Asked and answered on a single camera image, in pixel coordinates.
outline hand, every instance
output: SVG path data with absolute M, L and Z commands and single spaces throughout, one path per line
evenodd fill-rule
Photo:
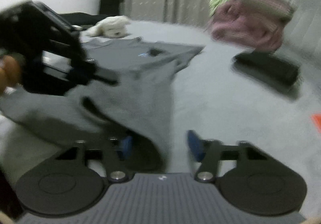
M 321 218 L 312 218 L 312 219 L 307 219 L 304 222 L 301 222 L 301 224 L 320 224 L 321 223 Z
M 21 67 L 19 63 L 9 55 L 5 55 L 2 59 L 0 68 L 0 94 L 5 88 L 14 87 L 21 82 Z

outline bed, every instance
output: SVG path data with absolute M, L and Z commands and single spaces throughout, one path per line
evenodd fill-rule
M 203 29 L 147 21 L 133 21 L 127 28 L 131 35 L 126 39 L 205 45 L 172 83 L 172 148 L 167 172 L 195 170 L 186 142 L 187 130 L 227 145 L 246 140 L 302 175 L 308 185 L 301 208 L 304 216 L 321 211 L 321 139 L 311 120 L 312 114 L 321 111 L 320 84 L 314 78 L 320 70 L 315 65 L 303 62 L 299 94 L 293 98 L 235 72 L 232 58 L 244 49 L 213 42 Z M 302 62 L 302 56 L 289 46 L 287 42 L 278 54 Z M 59 149 L 1 115 L 0 163 L 12 185 Z M 94 162 L 91 167 L 100 171 Z M 229 168 L 229 163 L 222 165 L 222 171 Z

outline metal bolt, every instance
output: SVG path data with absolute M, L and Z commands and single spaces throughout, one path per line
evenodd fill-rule
M 125 172 L 122 172 L 122 171 L 113 171 L 110 174 L 110 177 L 114 180 L 121 180 L 126 177 L 126 174 L 125 174 Z
M 212 173 L 208 172 L 208 171 L 202 171 L 197 175 L 198 179 L 202 180 L 202 181 L 209 181 L 211 180 L 214 176 Z

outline white stuffed animal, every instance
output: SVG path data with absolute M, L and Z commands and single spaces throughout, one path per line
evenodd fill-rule
M 95 26 L 84 32 L 89 37 L 106 36 L 110 38 L 119 38 L 127 35 L 127 24 L 130 20 L 127 16 L 110 16 L 99 21 Z

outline pink cloth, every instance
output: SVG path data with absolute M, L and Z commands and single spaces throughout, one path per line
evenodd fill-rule
M 208 29 L 215 40 L 275 51 L 282 44 L 284 23 L 230 0 L 216 9 Z
M 261 14 L 289 21 L 293 15 L 291 6 L 282 0 L 239 0 L 249 9 Z

